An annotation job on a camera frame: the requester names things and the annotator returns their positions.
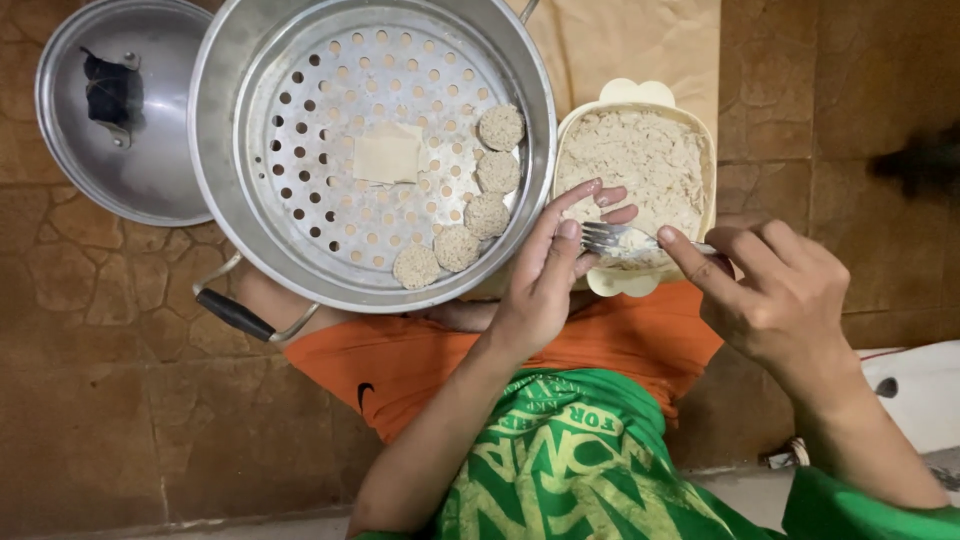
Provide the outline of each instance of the tiled floor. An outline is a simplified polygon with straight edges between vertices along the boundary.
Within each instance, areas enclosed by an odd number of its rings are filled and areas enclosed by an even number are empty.
[[[960,203],[906,202],[863,172],[913,130],[960,117],[949,39],[960,6],[725,0],[720,91],[696,95],[716,58],[676,73],[637,36],[715,42],[718,2],[673,13],[674,2],[542,0],[530,28],[560,115],[619,76],[665,80],[711,127],[719,108],[719,209],[780,217],[850,266],[855,346],[960,337]],[[196,305],[190,284],[230,250],[216,227],[119,220],[47,153],[36,60],[82,3],[0,0],[0,537],[349,503],[379,443],[272,349]],[[668,442],[695,468],[754,460],[791,432],[770,378],[723,354]]]

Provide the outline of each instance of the round rice patty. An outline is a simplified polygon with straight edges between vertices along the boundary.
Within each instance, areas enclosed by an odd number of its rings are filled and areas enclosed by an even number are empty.
[[[520,186],[520,164],[509,152],[488,152],[477,163],[477,183],[484,192],[510,193]]]
[[[440,276],[440,264],[433,250],[419,244],[410,244],[394,261],[394,277],[403,288],[424,288]]]
[[[480,140],[500,152],[512,152],[523,139],[523,116],[514,105],[497,105],[480,117]]]
[[[464,223],[481,240],[500,236],[510,225],[510,211],[503,204],[503,193],[481,193],[467,203]]]
[[[437,262],[450,272],[463,272],[480,258],[480,239],[463,225],[450,225],[433,240]]]

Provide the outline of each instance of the metal handle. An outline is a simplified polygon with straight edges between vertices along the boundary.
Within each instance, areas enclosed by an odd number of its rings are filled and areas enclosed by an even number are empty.
[[[523,8],[523,11],[520,12],[520,24],[526,25],[527,20],[530,18],[530,15],[534,14],[534,10],[537,8],[537,4],[540,0],[530,0],[526,8]]]
[[[303,325],[310,320],[310,317],[317,312],[320,307],[319,302],[314,302],[297,319],[293,325],[285,331],[276,331],[274,327],[267,324],[266,321],[256,316],[255,313],[247,309],[236,300],[227,298],[219,292],[206,288],[206,285],[217,278],[225,275],[236,267],[243,260],[243,255],[237,252],[223,266],[211,272],[200,281],[193,284],[193,294],[197,297],[197,303],[205,307],[211,313],[217,316],[221,321],[236,328],[243,333],[248,333],[260,341],[286,341],[297,334]]]

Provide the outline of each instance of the plastic container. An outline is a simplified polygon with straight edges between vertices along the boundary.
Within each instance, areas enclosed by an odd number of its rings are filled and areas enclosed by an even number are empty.
[[[614,110],[652,111],[666,118],[682,122],[690,126],[694,133],[701,135],[701,140],[704,143],[701,149],[700,163],[703,167],[704,193],[707,200],[704,205],[705,212],[700,230],[697,232],[696,238],[691,239],[702,242],[707,231],[716,222],[716,150],[707,126],[693,114],[677,109],[673,92],[663,83],[648,81],[638,85],[629,79],[614,79],[603,87],[599,100],[577,108],[564,118],[558,131],[560,146],[557,154],[558,165],[554,171],[552,197],[560,194],[557,192],[557,178],[560,171],[560,159],[564,155],[567,130],[585,114]],[[656,231],[647,231],[647,233],[652,234]],[[601,296],[614,296],[622,292],[630,296],[640,297],[653,292],[657,285],[662,282],[677,282],[683,279],[684,274],[681,273],[677,265],[673,261],[667,261],[663,265],[642,270],[594,268],[587,274],[586,285]],[[581,286],[575,288],[585,288],[582,283],[577,284]]]

